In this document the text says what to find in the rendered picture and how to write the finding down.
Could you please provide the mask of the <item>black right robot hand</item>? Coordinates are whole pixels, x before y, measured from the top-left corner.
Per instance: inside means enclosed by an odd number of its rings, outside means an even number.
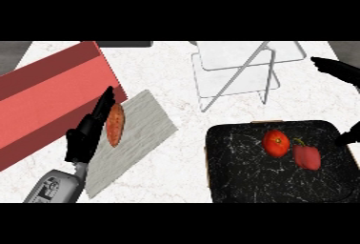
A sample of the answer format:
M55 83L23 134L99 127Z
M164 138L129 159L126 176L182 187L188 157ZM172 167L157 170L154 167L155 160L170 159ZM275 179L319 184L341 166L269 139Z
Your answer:
M322 57L313 57L312 61L319 72L328 73L360 89L360 68L353 67L338 60ZM360 121L352 126L350 131L344 132L335 140L338 147L352 143L360 143Z

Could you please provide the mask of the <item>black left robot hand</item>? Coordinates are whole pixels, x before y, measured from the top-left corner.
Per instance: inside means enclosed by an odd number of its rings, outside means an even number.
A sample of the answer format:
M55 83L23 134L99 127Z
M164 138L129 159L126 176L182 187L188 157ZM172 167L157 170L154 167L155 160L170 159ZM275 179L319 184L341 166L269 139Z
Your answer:
M89 163L93 158L110 110L115 104L113 91L114 88L108 87L98 101L93 112L86 114L77 127L67 131L67 162Z

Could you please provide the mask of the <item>red tomato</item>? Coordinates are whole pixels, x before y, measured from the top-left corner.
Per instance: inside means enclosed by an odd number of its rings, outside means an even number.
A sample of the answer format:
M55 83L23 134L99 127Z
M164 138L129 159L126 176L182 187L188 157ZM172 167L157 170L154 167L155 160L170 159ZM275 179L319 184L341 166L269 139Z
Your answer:
M262 139L262 146L267 154L273 157L284 157L290 149L290 139L284 132L270 130Z

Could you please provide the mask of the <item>black marbled tray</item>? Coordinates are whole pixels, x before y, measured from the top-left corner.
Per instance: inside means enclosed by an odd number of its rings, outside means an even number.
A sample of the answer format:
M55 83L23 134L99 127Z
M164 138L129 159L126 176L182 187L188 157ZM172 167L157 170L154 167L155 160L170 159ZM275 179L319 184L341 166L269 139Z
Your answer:
M321 168L300 168L293 154L270 156L266 133L278 130L321 153ZM211 197L216 203L360 203L360 168L341 135L324 120L217 125L205 135Z

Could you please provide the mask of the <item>orange sweet potato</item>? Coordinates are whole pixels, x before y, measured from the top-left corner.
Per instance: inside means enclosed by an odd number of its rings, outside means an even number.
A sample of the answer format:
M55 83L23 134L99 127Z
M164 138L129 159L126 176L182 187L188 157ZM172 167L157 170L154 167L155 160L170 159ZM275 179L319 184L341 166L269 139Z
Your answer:
M115 103L108 119L105 122L107 125L107 139L108 143L113 147L117 147L120 140L121 140L121 135L123 135L123 130L124 130L124 124L126 124L126 115L124 115L124 109L120 103Z

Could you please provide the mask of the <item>grey wooden cutting board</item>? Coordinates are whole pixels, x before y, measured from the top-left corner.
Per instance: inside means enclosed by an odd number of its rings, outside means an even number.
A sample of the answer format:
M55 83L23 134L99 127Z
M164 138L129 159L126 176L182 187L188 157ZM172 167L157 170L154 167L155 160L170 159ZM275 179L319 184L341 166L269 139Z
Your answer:
M177 128L151 91L142 91L123 103L124 131L117 147L102 132L99 147L89 164L86 193L93 198L129 168L176 133Z

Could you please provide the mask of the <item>red striped placemat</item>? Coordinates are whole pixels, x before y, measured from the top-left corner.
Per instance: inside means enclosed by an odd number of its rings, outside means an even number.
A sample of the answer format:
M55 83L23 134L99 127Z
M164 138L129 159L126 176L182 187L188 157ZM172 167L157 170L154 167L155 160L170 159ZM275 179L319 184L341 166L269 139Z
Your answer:
M127 94L93 41L0 76L0 171L77 126L107 88L124 102Z

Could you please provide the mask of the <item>red bell pepper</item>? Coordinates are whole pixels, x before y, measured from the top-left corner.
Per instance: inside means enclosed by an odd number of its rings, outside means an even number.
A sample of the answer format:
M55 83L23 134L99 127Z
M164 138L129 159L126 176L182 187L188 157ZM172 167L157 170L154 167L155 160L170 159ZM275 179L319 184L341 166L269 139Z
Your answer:
M297 166L303 169L316 171L321 168L321 153L316 147L306 145L300 138L294 139L293 157Z

